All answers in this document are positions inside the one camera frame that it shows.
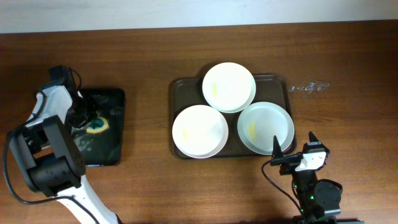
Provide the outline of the green and yellow sponge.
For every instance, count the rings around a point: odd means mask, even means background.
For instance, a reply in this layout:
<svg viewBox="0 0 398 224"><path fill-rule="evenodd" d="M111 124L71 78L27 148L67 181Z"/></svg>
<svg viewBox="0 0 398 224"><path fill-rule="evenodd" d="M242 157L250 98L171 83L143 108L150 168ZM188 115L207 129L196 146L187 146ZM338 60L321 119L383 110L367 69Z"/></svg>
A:
<svg viewBox="0 0 398 224"><path fill-rule="evenodd" d="M109 128L108 120L103 117L97 117L86 128L89 134L99 134Z"/></svg>

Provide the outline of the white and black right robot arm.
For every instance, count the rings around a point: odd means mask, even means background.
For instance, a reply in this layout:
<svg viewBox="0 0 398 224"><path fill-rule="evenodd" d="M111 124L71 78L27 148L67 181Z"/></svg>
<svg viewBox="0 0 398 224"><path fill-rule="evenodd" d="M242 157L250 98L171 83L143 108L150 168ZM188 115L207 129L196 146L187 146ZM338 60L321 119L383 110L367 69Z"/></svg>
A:
<svg viewBox="0 0 398 224"><path fill-rule="evenodd" d="M272 159L266 163L278 166L280 175L292 176L295 197L288 198L301 214L298 223L337 223L343 187L335 181L317 178L316 172L326 166L330 150L312 132L308 137L302 152L288 156L283 155L277 138L273 137Z"/></svg>

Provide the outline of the white plate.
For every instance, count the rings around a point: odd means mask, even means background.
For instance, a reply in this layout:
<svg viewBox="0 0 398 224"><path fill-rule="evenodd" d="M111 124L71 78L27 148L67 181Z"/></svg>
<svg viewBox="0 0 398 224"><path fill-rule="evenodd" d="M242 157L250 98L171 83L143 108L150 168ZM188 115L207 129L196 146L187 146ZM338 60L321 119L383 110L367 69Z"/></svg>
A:
<svg viewBox="0 0 398 224"><path fill-rule="evenodd" d="M237 113L252 103L256 83L246 67L224 62L206 72L201 89L206 102L214 109L223 113Z"/></svg>
<svg viewBox="0 0 398 224"><path fill-rule="evenodd" d="M226 145L229 127L224 116L206 105L182 110L172 125L172 139L180 152L194 159L206 159Z"/></svg>

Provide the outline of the pale grey plate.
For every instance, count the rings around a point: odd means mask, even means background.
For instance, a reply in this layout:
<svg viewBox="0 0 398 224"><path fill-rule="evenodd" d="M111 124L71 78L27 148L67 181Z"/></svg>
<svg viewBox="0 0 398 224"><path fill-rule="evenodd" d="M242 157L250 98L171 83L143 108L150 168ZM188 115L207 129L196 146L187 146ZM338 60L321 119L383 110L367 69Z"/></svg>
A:
<svg viewBox="0 0 398 224"><path fill-rule="evenodd" d="M285 152L291 148L295 136L294 122L288 112L275 103L264 101L253 103L241 112L237 130L248 149L265 156L273 152L274 137Z"/></svg>

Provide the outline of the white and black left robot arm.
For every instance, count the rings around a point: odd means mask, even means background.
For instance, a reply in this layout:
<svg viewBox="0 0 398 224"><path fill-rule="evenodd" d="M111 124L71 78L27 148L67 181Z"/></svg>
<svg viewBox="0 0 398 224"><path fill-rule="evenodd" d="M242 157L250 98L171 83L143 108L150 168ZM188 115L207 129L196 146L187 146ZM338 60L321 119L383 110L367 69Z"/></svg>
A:
<svg viewBox="0 0 398 224"><path fill-rule="evenodd" d="M26 185L42 192L43 200L24 200L13 189L7 165L4 178L12 196L26 205L58 201L80 223L120 223L86 178L83 155L65 127L72 107L71 94L63 85L39 90L29 119L7 134L4 153L12 153Z"/></svg>

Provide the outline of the white plate back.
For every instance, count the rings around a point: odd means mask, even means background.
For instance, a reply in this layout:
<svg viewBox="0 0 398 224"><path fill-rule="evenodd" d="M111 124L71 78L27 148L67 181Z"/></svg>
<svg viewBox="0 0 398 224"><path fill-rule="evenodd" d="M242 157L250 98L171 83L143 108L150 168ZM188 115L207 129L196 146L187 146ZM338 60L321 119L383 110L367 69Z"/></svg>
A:
<svg viewBox="0 0 398 224"><path fill-rule="evenodd" d="M206 102L214 109L223 113L237 113L252 103L256 83L246 67L224 62L206 72L201 89Z"/></svg>

